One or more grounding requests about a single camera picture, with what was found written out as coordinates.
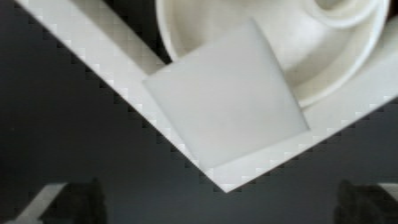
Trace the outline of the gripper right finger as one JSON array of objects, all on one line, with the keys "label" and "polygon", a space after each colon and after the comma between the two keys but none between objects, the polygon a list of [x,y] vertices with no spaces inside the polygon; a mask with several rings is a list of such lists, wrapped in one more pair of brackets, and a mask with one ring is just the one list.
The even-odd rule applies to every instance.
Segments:
[{"label": "gripper right finger", "polygon": [[398,224],[398,183],[338,186],[334,224]]}]

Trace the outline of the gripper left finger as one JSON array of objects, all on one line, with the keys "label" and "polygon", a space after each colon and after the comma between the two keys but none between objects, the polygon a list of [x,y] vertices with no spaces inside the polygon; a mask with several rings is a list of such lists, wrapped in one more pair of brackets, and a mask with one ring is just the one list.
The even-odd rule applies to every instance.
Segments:
[{"label": "gripper left finger", "polygon": [[100,180],[48,184],[20,215],[6,224],[107,224]]}]

